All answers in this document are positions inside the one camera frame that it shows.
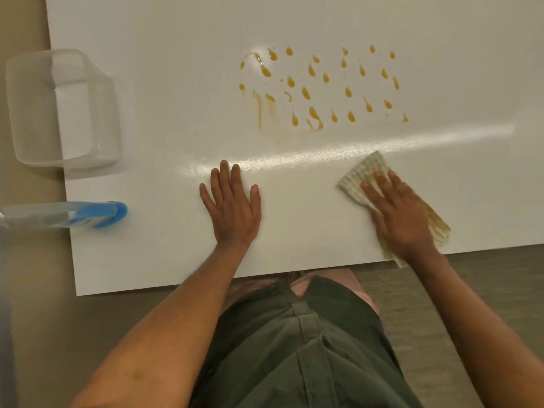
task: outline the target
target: person's left arm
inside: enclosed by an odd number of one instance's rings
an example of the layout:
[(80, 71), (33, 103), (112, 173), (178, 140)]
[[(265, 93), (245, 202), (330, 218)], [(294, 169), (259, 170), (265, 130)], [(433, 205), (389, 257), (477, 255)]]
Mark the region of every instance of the person's left arm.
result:
[(72, 408), (179, 408), (189, 404), (212, 341), (228, 286), (257, 236), (261, 197), (245, 196), (238, 165), (213, 169), (212, 202), (200, 196), (212, 218), (217, 246), (208, 259), (139, 322), (111, 351)]

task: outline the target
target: floor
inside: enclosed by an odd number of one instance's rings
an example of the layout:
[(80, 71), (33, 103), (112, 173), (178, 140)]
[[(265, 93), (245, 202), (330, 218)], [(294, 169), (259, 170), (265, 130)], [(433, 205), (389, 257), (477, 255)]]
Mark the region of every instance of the floor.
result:
[[(0, 0), (0, 35), (0, 75), (10, 56), (47, 49), (44, 0)], [(2, 76), (0, 152), (0, 205), (65, 199), (60, 172), (35, 171), (15, 160)], [(100, 360), (172, 288), (77, 298), (66, 232), (9, 232), (3, 236), (0, 408), (15, 407), (16, 398), (22, 408), (68, 406)], [(459, 274), (540, 357), (544, 357), (543, 258), (544, 246), (450, 258)], [(413, 273), (395, 269), (392, 263), (354, 269), (380, 306), (406, 378), (425, 406), (480, 407)], [(9, 363), (12, 355), (14, 369)], [(16, 380), (16, 393), (10, 379)]]

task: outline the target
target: clear plastic bottle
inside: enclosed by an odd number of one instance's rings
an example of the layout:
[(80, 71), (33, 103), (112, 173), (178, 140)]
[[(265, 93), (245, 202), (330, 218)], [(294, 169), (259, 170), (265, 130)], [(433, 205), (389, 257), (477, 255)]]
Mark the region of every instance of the clear plastic bottle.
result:
[(0, 207), (0, 226), (7, 228), (56, 229), (62, 227), (106, 227), (127, 214), (121, 202), (59, 202)]

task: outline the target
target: glossy white surface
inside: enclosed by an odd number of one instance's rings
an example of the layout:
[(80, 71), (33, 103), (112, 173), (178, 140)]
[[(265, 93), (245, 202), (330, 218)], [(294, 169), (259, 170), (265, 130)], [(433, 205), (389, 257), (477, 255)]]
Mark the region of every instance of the glossy white surface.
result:
[[(77, 293), (187, 277), (214, 246), (198, 184), (223, 158), (241, 164), (246, 187), (258, 183), (263, 198), (261, 232), (237, 276), (382, 260), (366, 212), (335, 188), (375, 150), (452, 227), (446, 252), (544, 243), (542, 6), (544, 0), (47, 0), (52, 48), (80, 49), (115, 79), (122, 119), (122, 161), (66, 179), (69, 200), (129, 206), (117, 226), (72, 231)], [(351, 60), (344, 73), (343, 46)], [(277, 61), (264, 55), (268, 47)], [(241, 72), (251, 51), (263, 56), (271, 78), (256, 61)], [(312, 54), (322, 60), (315, 78), (306, 71)], [(379, 74), (384, 66), (398, 76), (398, 91)], [(317, 80), (323, 69), (331, 75), (326, 85)], [(279, 81), (291, 71), (298, 129)], [(278, 117), (263, 111), (262, 130), (241, 82), (276, 97)], [(303, 84), (311, 102), (298, 90)], [(351, 101), (343, 95), (348, 84)], [(371, 114), (363, 95), (373, 102)], [(383, 99), (393, 103), (387, 117)], [(308, 105), (324, 130), (303, 129)], [(331, 106), (339, 109), (337, 124)], [(348, 109), (355, 123), (347, 121)], [(403, 112), (409, 123), (401, 122)]]

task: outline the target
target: plastic container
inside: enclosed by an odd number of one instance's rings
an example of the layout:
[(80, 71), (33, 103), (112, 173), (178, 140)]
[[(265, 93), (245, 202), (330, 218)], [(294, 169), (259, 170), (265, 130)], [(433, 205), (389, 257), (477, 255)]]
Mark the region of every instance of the plastic container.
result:
[(75, 49), (29, 53), (6, 64), (17, 159), (29, 166), (83, 168), (121, 157), (111, 78)]
[(88, 225), (106, 227), (127, 214), (121, 202), (59, 202), (0, 207), (0, 227), (56, 229)]

